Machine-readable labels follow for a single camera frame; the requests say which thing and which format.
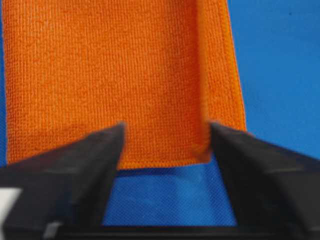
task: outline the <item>orange towel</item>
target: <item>orange towel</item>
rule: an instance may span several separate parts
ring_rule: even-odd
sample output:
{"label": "orange towel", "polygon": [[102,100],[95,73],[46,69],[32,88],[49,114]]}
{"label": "orange towel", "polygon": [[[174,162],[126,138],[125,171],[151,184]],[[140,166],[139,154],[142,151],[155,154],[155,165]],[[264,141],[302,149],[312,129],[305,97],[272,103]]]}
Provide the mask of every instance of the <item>orange towel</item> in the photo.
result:
{"label": "orange towel", "polygon": [[244,130],[226,0],[2,0],[7,161],[127,123],[120,169],[209,160]]}

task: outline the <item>blue fabric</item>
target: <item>blue fabric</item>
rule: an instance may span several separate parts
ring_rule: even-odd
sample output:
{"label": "blue fabric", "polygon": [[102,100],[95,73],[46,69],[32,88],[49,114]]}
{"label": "blue fabric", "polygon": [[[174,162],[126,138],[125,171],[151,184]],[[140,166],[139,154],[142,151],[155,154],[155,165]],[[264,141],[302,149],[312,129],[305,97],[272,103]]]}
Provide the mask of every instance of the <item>blue fabric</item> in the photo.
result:
{"label": "blue fabric", "polygon": [[[0,20],[2,19],[2,9],[0,0]],[[7,149],[7,125],[6,125],[6,94],[5,94],[5,66],[4,48],[2,38],[2,22],[0,22],[0,167],[6,165]]]}
{"label": "blue fabric", "polygon": [[234,226],[215,158],[209,164],[120,171],[104,225]]}
{"label": "blue fabric", "polygon": [[229,0],[247,129],[320,159],[320,1]]}

